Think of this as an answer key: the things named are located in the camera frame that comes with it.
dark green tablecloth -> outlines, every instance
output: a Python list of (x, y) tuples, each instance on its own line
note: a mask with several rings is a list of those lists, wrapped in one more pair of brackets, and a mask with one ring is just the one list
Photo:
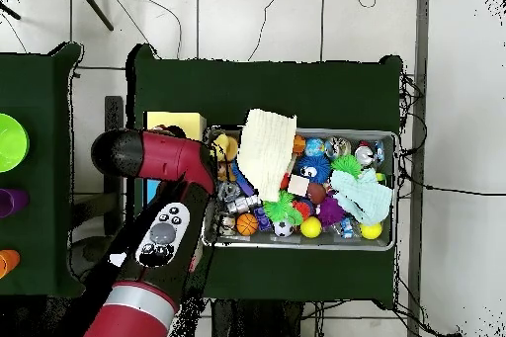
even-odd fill
[[(398, 133), (401, 66), (398, 56), (380, 63), (160, 60), (148, 45), (138, 46), (127, 64), (127, 122), (142, 127), (144, 112), (166, 111), (198, 112), (208, 126), (243, 125), (247, 112), (260, 108), (296, 115), (299, 127)], [(135, 208), (140, 207), (137, 183)], [(206, 249), (194, 279), (204, 272), (209, 255)], [(392, 307), (393, 264), (394, 248), (386, 252), (216, 248), (205, 296), (372, 298)]]
[(69, 73), (81, 45), (63, 43), (48, 55), (0, 53), (0, 112), (18, 120), (30, 152), (0, 173), (0, 187), (25, 189), (30, 203), (0, 219), (0, 249), (15, 249), (20, 265), (0, 280), (0, 295), (82, 292), (67, 269), (70, 227)]

yellow sponge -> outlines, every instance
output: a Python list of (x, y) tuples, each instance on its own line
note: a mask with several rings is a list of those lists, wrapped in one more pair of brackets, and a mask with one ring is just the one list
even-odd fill
[(148, 112), (147, 128), (155, 126), (178, 126), (186, 138), (202, 140), (204, 129), (206, 128), (206, 119), (197, 113), (177, 113), (177, 112)]

purple ball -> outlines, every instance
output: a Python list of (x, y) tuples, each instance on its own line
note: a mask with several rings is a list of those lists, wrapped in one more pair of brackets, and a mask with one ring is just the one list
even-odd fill
[(318, 207), (317, 216), (322, 226), (330, 226), (339, 222), (345, 215), (345, 211), (339, 206), (337, 200), (329, 196)]

gray tray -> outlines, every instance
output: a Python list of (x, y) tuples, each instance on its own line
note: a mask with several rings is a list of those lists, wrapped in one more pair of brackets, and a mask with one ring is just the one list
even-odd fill
[[(242, 126), (211, 126), (208, 127), (204, 142), (213, 141), (220, 133), (224, 132), (237, 139), (240, 137)], [(218, 201), (208, 204), (202, 227), (202, 239), (209, 246), (215, 242), (215, 247), (247, 247), (247, 248), (291, 248), (313, 250), (368, 250), (386, 251), (396, 241), (397, 234), (397, 178), (399, 174), (399, 140), (395, 133), (381, 130), (353, 130), (353, 129), (312, 129), (298, 128), (296, 133), (302, 136), (327, 138), (340, 136), (348, 139), (352, 149), (356, 148), (360, 140), (381, 140), (384, 145), (384, 162), (378, 168), (379, 173), (386, 176), (386, 183), (393, 189), (390, 214), (383, 221), (381, 235), (375, 240), (366, 238), (342, 238), (335, 232), (323, 231), (317, 238), (306, 238), (301, 234), (292, 234), (290, 237), (278, 237), (274, 232), (257, 231), (251, 236), (243, 236), (238, 232), (234, 235), (218, 235), (214, 229), (214, 211), (221, 210)]]

white towel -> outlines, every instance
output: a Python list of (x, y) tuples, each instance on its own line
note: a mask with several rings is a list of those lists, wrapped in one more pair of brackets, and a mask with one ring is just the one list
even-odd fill
[(260, 109), (249, 111), (242, 129), (237, 165), (262, 201), (277, 202), (280, 184), (292, 159), (296, 116)]

